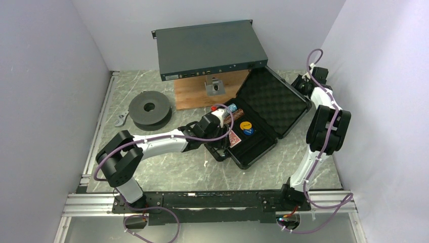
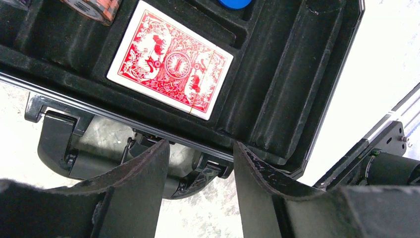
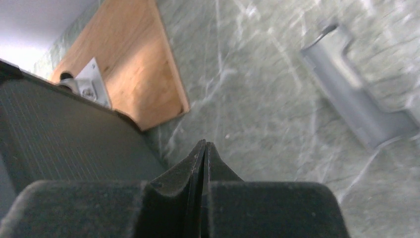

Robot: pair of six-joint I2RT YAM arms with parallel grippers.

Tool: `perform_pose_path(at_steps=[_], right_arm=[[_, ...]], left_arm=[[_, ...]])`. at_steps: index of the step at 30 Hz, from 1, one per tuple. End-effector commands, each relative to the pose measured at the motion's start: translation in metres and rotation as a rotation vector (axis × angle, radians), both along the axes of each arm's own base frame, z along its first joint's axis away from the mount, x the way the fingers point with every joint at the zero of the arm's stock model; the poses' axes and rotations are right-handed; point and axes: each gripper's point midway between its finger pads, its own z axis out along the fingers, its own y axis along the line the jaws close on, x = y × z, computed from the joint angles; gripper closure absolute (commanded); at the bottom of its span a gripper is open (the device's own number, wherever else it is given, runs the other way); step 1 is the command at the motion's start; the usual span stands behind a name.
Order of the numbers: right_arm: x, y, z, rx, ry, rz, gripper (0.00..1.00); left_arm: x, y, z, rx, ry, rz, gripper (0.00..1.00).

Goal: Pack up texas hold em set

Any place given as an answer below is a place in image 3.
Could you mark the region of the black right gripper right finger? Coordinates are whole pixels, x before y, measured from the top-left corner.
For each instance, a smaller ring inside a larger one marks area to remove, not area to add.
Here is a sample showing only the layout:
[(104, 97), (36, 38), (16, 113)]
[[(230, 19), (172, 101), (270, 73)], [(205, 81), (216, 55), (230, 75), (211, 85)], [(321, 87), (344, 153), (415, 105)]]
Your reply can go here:
[(216, 146), (212, 142), (206, 143), (204, 153), (204, 176), (203, 191), (201, 199), (201, 237), (209, 237), (209, 203), (208, 184), (211, 181), (243, 181), (226, 163), (221, 159)]

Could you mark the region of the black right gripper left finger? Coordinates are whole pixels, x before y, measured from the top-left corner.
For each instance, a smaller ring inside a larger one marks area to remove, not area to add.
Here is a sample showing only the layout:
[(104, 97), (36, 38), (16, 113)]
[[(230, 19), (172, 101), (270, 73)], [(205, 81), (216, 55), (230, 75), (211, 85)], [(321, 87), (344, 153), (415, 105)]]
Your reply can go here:
[(136, 238), (198, 238), (204, 187), (206, 141), (181, 162), (146, 184)]

